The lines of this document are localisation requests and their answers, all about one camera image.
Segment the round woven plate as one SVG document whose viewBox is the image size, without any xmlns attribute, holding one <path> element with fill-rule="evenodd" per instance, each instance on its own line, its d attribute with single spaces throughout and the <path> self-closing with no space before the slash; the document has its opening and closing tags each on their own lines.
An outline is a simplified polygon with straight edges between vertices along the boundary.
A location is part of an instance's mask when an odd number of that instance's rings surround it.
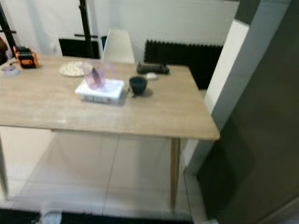
<svg viewBox="0 0 299 224">
<path fill-rule="evenodd" d="M 85 62 L 82 61 L 73 61 L 62 64 L 58 71 L 61 75 L 66 77 L 82 77 L 84 76 L 84 66 Z"/>
</svg>

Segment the orange and black device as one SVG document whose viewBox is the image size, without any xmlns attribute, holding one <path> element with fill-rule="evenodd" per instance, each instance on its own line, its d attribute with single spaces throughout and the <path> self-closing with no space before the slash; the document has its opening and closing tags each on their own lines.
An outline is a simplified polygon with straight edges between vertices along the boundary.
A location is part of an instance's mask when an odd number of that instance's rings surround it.
<svg viewBox="0 0 299 224">
<path fill-rule="evenodd" d="M 38 57 L 28 46 L 14 46 L 14 56 L 22 69 L 36 69 L 39 67 Z"/>
</svg>

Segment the small glass bowl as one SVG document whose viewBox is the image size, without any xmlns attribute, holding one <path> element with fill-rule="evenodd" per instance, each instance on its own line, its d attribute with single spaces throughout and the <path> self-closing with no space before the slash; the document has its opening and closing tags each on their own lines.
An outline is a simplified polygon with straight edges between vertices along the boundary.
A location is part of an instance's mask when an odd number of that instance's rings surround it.
<svg viewBox="0 0 299 224">
<path fill-rule="evenodd" d="M 0 69 L 1 73 L 3 76 L 7 76 L 7 77 L 10 77 L 10 76 L 17 76 L 19 75 L 19 73 L 21 72 L 21 69 L 19 68 L 19 66 L 16 66 L 12 63 L 2 67 Z"/>
</svg>

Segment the white plastic container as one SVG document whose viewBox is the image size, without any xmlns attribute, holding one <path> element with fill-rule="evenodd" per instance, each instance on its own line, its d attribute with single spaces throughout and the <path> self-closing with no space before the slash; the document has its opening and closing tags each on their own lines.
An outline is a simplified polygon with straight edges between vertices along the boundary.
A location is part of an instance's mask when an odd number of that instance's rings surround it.
<svg viewBox="0 0 299 224">
<path fill-rule="evenodd" d="M 117 79 L 106 79 L 105 85 L 96 89 L 89 88 L 86 81 L 82 81 L 74 92 L 84 102 L 120 105 L 125 99 L 122 96 L 124 87 L 124 81 Z"/>
</svg>

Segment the pink transparent pitcher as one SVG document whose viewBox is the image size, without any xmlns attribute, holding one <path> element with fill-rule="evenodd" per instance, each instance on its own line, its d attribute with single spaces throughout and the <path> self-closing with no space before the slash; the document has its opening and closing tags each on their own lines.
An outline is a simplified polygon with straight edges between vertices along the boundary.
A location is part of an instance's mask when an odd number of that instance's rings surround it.
<svg viewBox="0 0 299 224">
<path fill-rule="evenodd" d="M 92 90 L 105 89 L 107 79 L 114 79 L 116 75 L 113 65 L 104 61 L 83 62 L 79 68 L 83 71 L 87 87 Z"/>
</svg>

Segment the small black foam panel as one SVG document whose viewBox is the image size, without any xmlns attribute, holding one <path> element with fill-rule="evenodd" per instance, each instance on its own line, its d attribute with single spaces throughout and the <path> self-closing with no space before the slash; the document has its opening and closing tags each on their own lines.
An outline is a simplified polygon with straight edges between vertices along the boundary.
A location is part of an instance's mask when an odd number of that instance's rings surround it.
<svg viewBox="0 0 299 224">
<path fill-rule="evenodd" d="M 93 56 L 88 53 L 89 47 L 84 40 L 78 39 L 58 39 L 62 56 L 64 57 L 82 57 L 100 59 L 99 42 L 92 40 Z"/>
</svg>

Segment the black stand pole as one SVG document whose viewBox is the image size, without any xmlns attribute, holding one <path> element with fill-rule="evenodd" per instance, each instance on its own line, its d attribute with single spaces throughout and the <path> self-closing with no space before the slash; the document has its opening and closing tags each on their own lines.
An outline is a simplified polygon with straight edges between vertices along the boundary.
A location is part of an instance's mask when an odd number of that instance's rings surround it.
<svg viewBox="0 0 299 224">
<path fill-rule="evenodd" d="M 87 11 L 87 0 L 78 0 L 78 8 L 81 17 L 81 23 L 83 27 L 83 37 L 85 50 L 88 58 L 96 58 L 95 50 L 93 47 L 92 35 L 90 30 L 90 24 L 88 21 L 88 11 Z"/>
<path fill-rule="evenodd" d="M 14 53 L 14 48 L 16 47 L 16 42 L 13 37 L 14 32 L 9 27 L 9 23 L 8 23 L 6 15 L 2 9 L 2 6 L 0 6 L 0 27 L 1 27 L 2 33 L 6 36 L 8 46 L 10 47 L 11 51 Z"/>
</svg>

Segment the large black foam panel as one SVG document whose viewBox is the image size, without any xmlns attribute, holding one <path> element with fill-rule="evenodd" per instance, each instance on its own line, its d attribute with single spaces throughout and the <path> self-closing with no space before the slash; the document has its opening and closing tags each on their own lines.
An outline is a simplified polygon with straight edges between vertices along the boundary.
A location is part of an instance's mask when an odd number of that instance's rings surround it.
<svg viewBox="0 0 299 224">
<path fill-rule="evenodd" d="M 198 89 L 206 90 L 211 82 L 222 49 L 222 45 L 147 40 L 143 61 L 187 66 Z"/>
</svg>

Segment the light wooden table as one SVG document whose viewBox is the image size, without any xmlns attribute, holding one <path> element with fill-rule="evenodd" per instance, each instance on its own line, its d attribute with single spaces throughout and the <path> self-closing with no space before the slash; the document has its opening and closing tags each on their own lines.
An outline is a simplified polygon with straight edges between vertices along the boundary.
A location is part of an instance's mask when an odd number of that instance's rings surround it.
<svg viewBox="0 0 299 224">
<path fill-rule="evenodd" d="M 0 77 L 0 125 L 53 131 L 162 137 L 171 141 L 169 207 L 177 203 L 181 141 L 216 141 L 220 132 L 205 106 L 190 69 L 170 65 L 169 74 L 149 81 L 142 95 L 131 94 L 133 63 L 113 63 L 125 83 L 117 104 L 91 103 L 75 94 L 81 77 L 60 74 L 74 57 L 41 56 L 37 69 Z"/>
</svg>

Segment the flat black device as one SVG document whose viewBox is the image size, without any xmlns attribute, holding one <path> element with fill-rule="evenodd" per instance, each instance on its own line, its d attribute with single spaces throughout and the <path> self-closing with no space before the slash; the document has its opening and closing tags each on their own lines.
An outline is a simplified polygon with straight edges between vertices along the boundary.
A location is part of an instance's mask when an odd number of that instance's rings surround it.
<svg viewBox="0 0 299 224">
<path fill-rule="evenodd" d="M 138 63 L 136 66 L 136 72 L 140 75 L 147 73 L 169 74 L 170 69 L 163 63 Z"/>
</svg>

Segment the white chair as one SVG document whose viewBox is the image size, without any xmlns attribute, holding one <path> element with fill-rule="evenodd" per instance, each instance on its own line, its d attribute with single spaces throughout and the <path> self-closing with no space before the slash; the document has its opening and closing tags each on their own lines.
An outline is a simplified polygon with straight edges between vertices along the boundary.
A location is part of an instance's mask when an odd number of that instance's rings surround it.
<svg viewBox="0 0 299 224">
<path fill-rule="evenodd" d="M 103 60 L 118 63 L 135 63 L 128 31 L 111 29 L 103 47 Z"/>
</svg>

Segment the dark blue cup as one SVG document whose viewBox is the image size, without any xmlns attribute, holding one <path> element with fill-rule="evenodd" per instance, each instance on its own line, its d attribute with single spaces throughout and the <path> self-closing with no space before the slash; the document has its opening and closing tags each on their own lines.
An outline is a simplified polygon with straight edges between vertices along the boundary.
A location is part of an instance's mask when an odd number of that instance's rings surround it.
<svg viewBox="0 0 299 224">
<path fill-rule="evenodd" d="M 148 80 L 143 76 L 134 76 L 129 79 L 129 90 L 133 96 L 143 95 L 147 88 Z"/>
</svg>

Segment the grey steel fridge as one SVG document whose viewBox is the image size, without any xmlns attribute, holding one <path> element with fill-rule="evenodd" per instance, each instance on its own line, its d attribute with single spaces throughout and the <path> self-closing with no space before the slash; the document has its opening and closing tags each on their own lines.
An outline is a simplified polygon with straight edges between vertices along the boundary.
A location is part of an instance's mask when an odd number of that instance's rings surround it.
<svg viewBox="0 0 299 224">
<path fill-rule="evenodd" d="M 220 132 L 185 170 L 200 224 L 299 217 L 299 0 L 240 0 L 204 96 Z"/>
</svg>

